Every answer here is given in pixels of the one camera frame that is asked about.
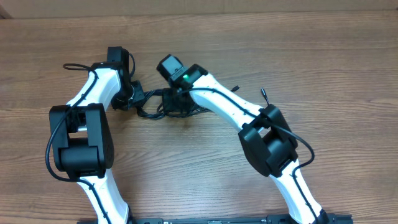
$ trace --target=robotic arm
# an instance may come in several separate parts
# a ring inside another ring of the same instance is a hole
[[[69,179],[56,176],[50,168],[49,147],[46,152],[47,168],[56,179],[81,185],[98,216],[98,221],[94,223],[266,224],[272,220],[277,220],[276,223],[286,220],[285,216],[279,215],[260,220],[241,218],[233,221],[133,219],[112,175],[114,148],[105,115],[109,104],[113,109],[128,110],[144,98],[139,81],[130,81],[132,74],[128,73],[128,55],[127,50],[121,47],[110,47],[106,62],[87,67],[88,81],[77,96],[67,105],[53,106],[49,114],[52,132],[49,146],[53,146],[55,166],[59,171],[66,172]],[[329,223],[329,219],[334,224],[353,222],[350,216],[326,214],[312,197],[299,170],[295,152],[297,140],[294,134],[289,134],[290,128],[277,107],[268,105],[263,108],[247,102],[220,85],[213,75],[199,65],[186,68],[171,55],[159,63],[157,70],[170,87],[178,89],[179,95],[188,95],[195,103],[212,110],[237,130],[249,163],[260,174],[270,176],[283,195],[293,219],[293,222],[286,223],[321,224]],[[271,128],[263,138],[259,135],[262,128]],[[77,131],[87,131],[88,137],[69,137],[69,133]]]

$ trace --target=table surface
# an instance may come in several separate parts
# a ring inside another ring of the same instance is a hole
[[[133,80],[164,88],[167,54],[208,69],[265,105],[315,149],[302,172],[327,212],[356,223],[398,222],[398,11],[0,21],[0,223],[76,223],[95,217],[77,184],[45,168],[48,112],[86,82],[63,63],[134,54]],[[150,100],[155,110],[160,98]],[[213,113],[151,121],[107,111],[113,172],[136,217],[260,217],[287,213],[270,178],[247,162],[236,131]],[[302,145],[300,161],[309,158]]]

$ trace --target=wooden table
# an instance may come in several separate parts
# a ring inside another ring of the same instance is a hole
[[[121,45],[145,90],[167,83],[167,54],[198,63],[237,94],[284,113],[315,149],[303,175],[327,212],[398,222],[398,11],[0,21],[0,223],[76,223],[95,213],[77,184],[45,168],[48,112],[86,82],[63,63],[106,60]],[[155,110],[160,99],[146,108]],[[235,130],[213,113],[151,121],[107,112],[113,172],[136,217],[287,213],[270,178],[247,162]],[[309,153],[297,149],[303,162]]]

